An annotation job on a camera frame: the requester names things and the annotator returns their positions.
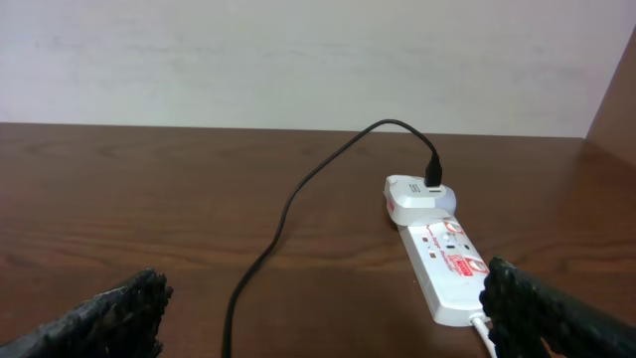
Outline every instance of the power strip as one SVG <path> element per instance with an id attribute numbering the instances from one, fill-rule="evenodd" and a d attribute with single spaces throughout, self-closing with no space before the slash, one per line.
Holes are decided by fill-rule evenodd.
<path id="1" fill-rule="evenodd" d="M 479 301 L 488 267 L 454 217 L 455 193 L 443 185 L 427 188 L 420 177 L 392 175 L 385 196 L 433 320 L 474 325 L 493 355 Z"/>

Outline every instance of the tabletop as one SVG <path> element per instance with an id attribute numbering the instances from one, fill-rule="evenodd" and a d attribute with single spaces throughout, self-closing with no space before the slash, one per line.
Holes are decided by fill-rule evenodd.
<path id="1" fill-rule="evenodd" d="M 297 182 L 352 132 L 0 124 L 0 341 L 140 269 L 175 288 L 161 357 L 218 357 L 240 276 Z M 430 135 L 495 255 L 636 323 L 636 169 L 575 138 Z M 435 324 L 382 194 L 428 149 L 372 133 L 296 197 L 238 300 L 235 357 L 486 357 Z"/>

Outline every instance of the white power cord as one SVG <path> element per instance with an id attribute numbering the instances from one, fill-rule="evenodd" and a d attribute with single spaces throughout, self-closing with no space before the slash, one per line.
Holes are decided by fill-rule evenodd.
<path id="1" fill-rule="evenodd" d="M 472 323 L 473 326 L 475 326 L 475 329 L 477 329 L 477 333 L 479 333 L 479 336 L 484 341 L 484 344 L 486 345 L 490 356 L 492 358 L 497 358 L 497 353 L 495 352 L 495 344 L 493 343 L 493 341 L 490 340 L 490 338 L 488 338 L 488 327 L 482 320 L 482 317 L 480 315 L 475 316 L 470 319 L 470 323 Z"/>

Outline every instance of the extension cord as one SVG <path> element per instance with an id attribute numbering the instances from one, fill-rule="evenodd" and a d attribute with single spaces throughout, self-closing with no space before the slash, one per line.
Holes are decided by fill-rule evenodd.
<path id="1" fill-rule="evenodd" d="M 392 175 L 385 196 L 433 320 L 474 325 L 496 356 L 479 301 L 488 267 L 454 217 L 455 193 L 443 185 L 428 188 L 420 177 Z"/>

